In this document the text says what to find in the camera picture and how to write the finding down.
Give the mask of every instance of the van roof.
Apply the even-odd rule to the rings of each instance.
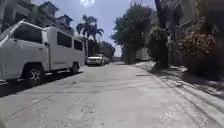
[[[23,24],[30,25],[30,26],[33,26],[33,27],[36,27],[36,28],[41,29],[41,30],[48,30],[48,29],[54,28],[54,29],[57,29],[58,31],[60,31],[60,32],[62,32],[62,33],[64,33],[64,34],[66,34],[66,35],[69,35],[69,34],[63,32],[61,29],[58,29],[58,28],[56,28],[56,27],[54,27],[54,26],[50,26],[50,27],[46,27],[46,28],[42,28],[42,27],[39,27],[39,26],[37,26],[37,25],[34,25],[34,24],[28,23],[28,22],[26,22],[26,21],[23,21],[23,20],[20,21],[18,24],[22,24],[22,23],[23,23]],[[84,43],[84,42],[83,42],[82,40],[80,40],[79,37],[77,37],[77,36],[72,36],[72,35],[69,35],[69,36],[71,36],[73,39],[75,39],[75,40],[77,40],[77,41],[80,41],[80,42]]]
[[[26,21],[20,21],[18,24],[27,24],[27,25],[30,25],[30,26],[32,26],[32,27],[35,27],[35,28],[38,28],[38,29],[41,29],[41,30],[44,30],[44,28],[42,28],[42,27],[39,27],[39,26],[37,26],[37,25],[34,25],[34,24],[31,24],[31,23],[28,23],[28,22],[26,22]]]
[[[64,34],[66,34],[66,35],[72,37],[73,39],[75,39],[75,40],[77,40],[77,41],[79,41],[79,42],[84,43],[82,40],[79,39],[79,37],[77,37],[77,36],[73,36],[73,35],[69,35],[69,34],[67,34],[66,32],[64,32],[63,30],[61,30],[61,29],[59,29],[59,28],[56,28],[56,27],[54,27],[54,26],[50,26],[50,27],[43,28],[43,29],[44,29],[44,30],[48,30],[48,29],[51,29],[51,28],[56,29],[57,31],[60,31],[61,33],[64,33]]]

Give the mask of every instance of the van window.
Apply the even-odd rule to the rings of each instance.
[[[19,26],[13,34],[15,39],[42,44],[42,31],[30,25]]]
[[[74,40],[74,48],[76,50],[82,51],[83,50],[82,42],[79,42],[77,40]]]
[[[57,33],[57,44],[58,45],[61,45],[61,46],[64,46],[64,47],[67,47],[67,48],[71,48],[72,47],[72,38],[61,33],[61,32],[58,32]]]

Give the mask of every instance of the apartment building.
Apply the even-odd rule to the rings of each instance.
[[[4,30],[16,22],[26,19],[40,27],[57,27],[70,35],[74,29],[70,26],[72,19],[67,16],[55,17],[59,9],[47,1],[40,6],[31,0],[1,0],[0,1],[0,30]]]

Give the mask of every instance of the palm tree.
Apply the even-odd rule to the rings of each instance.
[[[96,43],[96,35],[99,34],[100,36],[102,36],[102,33],[104,32],[103,29],[98,29],[97,28],[97,19],[94,18],[93,16],[86,16],[83,15],[82,19],[84,20],[84,23],[79,23],[76,26],[76,31],[78,32],[79,35],[83,35],[86,38],[86,55],[89,56],[91,53],[89,53],[89,51],[91,51],[89,46],[92,46],[91,44],[89,44],[89,42],[93,41],[88,41],[89,37],[92,36],[94,38],[94,41]]]
[[[104,33],[104,30],[101,28],[98,28],[97,24],[91,27],[91,35],[93,36],[93,39],[95,41],[96,41],[96,35],[99,34],[100,36],[102,36],[103,33]]]
[[[79,23],[76,26],[76,31],[78,32],[79,35],[82,34],[88,39],[91,35],[92,24],[96,24],[97,19],[94,18],[93,16],[88,17],[86,15],[83,15],[82,19],[84,20],[84,23]]]

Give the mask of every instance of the sloped street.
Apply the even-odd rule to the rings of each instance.
[[[30,89],[1,85],[7,128],[224,127],[222,98],[135,66],[83,67],[46,81]]]

